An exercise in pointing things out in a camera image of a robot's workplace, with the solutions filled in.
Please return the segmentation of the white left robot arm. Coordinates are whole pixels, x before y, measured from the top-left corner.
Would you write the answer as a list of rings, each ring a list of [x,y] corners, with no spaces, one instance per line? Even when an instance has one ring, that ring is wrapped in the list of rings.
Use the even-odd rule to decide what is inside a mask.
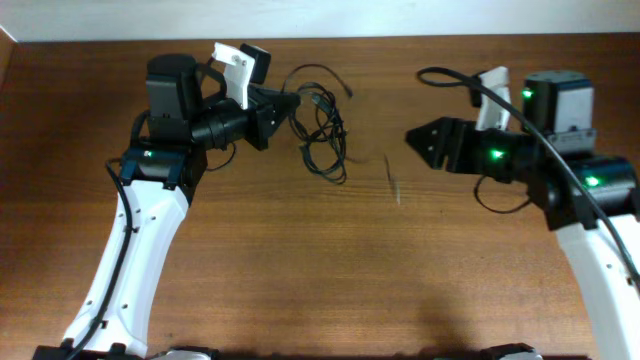
[[[216,44],[217,71],[186,54],[147,64],[149,107],[129,146],[107,171],[118,203],[113,227],[84,303],[59,346],[37,359],[142,359],[152,304],[172,240],[208,171],[207,153],[238,140],[267,149],[300,98],[263,83],[271,56],[248,44]]]

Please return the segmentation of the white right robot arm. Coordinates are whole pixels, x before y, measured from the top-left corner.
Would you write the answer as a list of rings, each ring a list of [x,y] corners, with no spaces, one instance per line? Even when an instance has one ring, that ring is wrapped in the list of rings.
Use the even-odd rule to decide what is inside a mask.
[[[595,151],[592,82],[575,71],[530,74],[516,108],[503,67],[472,76],[427,67],[416,76],[466,88],[479,115],[439,118],[409,130],[406,143],[433,169],[524,184],[569,261],[600,357],[637,358],[639,178],[627,159]]]

